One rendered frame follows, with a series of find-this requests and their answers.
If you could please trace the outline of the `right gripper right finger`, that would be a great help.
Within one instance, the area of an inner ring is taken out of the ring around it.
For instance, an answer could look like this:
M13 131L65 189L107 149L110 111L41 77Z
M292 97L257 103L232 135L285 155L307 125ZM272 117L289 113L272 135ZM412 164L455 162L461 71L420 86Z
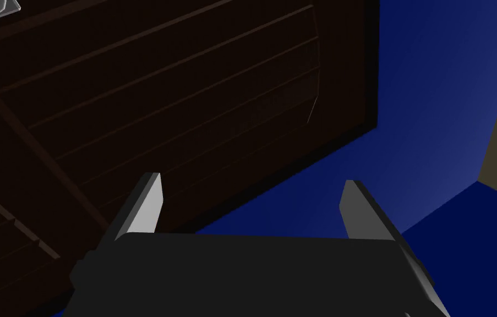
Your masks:
M345 181L339 210L349 239L402 241L400 232L360 181Z

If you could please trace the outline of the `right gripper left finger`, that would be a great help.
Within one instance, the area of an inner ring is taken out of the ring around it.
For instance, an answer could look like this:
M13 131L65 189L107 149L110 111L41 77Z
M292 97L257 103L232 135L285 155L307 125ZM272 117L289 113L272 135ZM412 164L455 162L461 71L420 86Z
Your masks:
M161 175L144 174L109 225L104 241L114 242L126 233L154 233L162 205Z

